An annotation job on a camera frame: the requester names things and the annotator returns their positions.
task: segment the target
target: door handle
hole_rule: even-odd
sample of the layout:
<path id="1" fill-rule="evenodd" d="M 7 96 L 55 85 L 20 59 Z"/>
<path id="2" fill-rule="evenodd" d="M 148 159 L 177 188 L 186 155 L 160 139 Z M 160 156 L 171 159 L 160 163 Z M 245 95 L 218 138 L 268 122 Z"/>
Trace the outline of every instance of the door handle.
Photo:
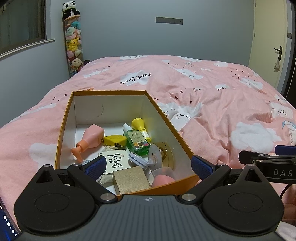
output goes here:
<path id="1" fill-rule="evenodd" d="M 278 58 L 278 60 L 281 61 L 281 54 L 283 52 L 283 47 L 280 46 L 279 49 L 274 48 L 274 50 L 279 51 L 279 58 Z"/>

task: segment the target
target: door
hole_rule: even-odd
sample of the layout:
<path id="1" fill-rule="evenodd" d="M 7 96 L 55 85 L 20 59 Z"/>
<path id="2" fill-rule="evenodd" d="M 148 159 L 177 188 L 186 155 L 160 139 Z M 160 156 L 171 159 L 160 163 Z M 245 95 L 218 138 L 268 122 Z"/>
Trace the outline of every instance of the door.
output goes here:
<path id="1" fill-rule="evenodd" d="M 254 35 L 249 68 L 277 88 L 287 41 L 287 3 L 286 0 L 255 0 L 254 4 Z M 279 51 L 274 49 L 281 46 L 280 70 L 275 70 Z"/>

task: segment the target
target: gold box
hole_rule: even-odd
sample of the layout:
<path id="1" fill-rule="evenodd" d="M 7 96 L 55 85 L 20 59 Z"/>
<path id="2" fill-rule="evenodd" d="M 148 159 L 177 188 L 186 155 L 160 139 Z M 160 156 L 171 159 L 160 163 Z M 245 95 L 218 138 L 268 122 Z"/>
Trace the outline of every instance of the gold box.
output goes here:
<path id="1" fill-rule="evenodd" d="M 113 172 L 116 194 L 127 194 L 151 188 L 141 167 L 132 167 Z"/>

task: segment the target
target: wall switch plate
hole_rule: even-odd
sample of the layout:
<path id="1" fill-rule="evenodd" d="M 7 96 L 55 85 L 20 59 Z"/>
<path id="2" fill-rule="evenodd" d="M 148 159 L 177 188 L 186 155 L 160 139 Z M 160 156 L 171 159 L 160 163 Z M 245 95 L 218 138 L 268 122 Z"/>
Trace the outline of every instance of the wall switch plate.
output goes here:
<path id="1" fill-rule="evenodd" d="M 162 17 L 156 17 L 155 18 L 156 23 L 172 23 L 172 24 L 180 24 L 183 25 L 183 19 L 180 18 L 162 18 Z"/>

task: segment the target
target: window frame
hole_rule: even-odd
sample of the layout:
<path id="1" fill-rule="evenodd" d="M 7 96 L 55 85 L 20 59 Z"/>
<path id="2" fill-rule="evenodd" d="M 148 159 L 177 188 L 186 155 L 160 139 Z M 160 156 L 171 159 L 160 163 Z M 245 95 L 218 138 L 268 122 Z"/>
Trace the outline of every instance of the window frame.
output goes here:
<path id="1" fill-rule="evenodd" d="M 0 55 L 5 54 L 9 51 L 12 51 L 14 49 L 33 44 L 39 41 L 46 40 L 46 22 L 45 22 L 45 17 L 46 17 L 46 0 L 38 0 L 38 38 L 34 39 L 28 39 L 25 41 L 21 41 L 16 44 L 9 45 L 4 48 L 0 48 Z"/>

